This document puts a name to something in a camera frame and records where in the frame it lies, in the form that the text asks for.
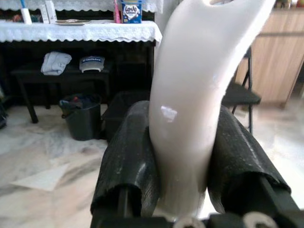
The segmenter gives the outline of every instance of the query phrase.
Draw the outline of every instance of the product box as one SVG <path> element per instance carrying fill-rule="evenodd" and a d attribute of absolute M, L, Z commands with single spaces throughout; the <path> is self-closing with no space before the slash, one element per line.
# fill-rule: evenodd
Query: product box
<path fill-rule="evenodd" d="M 142 22 L 142 0 L 120 0 L 122 22 L 126 24 L 140 24 Z"/>
<path fill-rule="evenodd" d="M 47 7 L 47 14 L 48 14 L 49 22 L 51 24 L 55 23 L 57 21 L 57 15 L 56 15 L 55 6 L 54 6 L 53 1 L 47 0 L 46 7 Z"/>
<path fill-rule="evenodd" d="M 48 20 L 48 11 L 47 11 L 47 7 L 45 6 L 45 4 L 40 5 L 40 11 L 41 11 L 41 16 L 43 19 L 43 23 L 44 24 L 49 24 L 49 20 Z"/>

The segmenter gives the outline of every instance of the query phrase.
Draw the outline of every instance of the pink bottle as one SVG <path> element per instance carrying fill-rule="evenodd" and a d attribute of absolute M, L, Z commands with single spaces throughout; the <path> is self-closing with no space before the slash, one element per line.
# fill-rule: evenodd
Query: pink bottle
<path fill-rule="evenodd" d="M 117 0 L 114 0 L 114 22 L 117 24 L 121 23 Z"/>

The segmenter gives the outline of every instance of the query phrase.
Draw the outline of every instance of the metal screw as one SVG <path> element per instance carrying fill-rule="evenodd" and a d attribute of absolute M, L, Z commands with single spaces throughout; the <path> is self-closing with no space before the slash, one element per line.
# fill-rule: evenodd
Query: metal screw
<path fill-rule="evenodd" d="M 260 212 L 250 212 L 243 217 L 246 228 L 278 228 L 276 222 Z"/>
<path fill-rule="evenodd" d="M 206 228 L 205 225 L 196 218 L 184 217 L 179 219 L 173 228 Z"/>

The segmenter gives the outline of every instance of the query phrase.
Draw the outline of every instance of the baseball cap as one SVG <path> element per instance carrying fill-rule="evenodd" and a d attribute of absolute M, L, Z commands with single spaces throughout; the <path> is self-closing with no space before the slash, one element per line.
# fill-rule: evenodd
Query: baseball cap
<path fill-rule="evenodd" d="M 81 72 L 86 70 L 98 70 L 101 72 L 104 69 L 105 58 L 101 56 L 87 56 L 79 61 L 79 69 Z"/>

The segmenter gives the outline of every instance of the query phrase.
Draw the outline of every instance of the folded white towel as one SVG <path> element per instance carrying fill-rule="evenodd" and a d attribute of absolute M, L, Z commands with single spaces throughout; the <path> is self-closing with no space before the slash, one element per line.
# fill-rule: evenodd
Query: folded white towel
<path fill-rule="evenodd" d="M 71 60 L 69 54 L 52 51 L 44 56 L 41 72 L 44 75 L 61 75 Z"/>

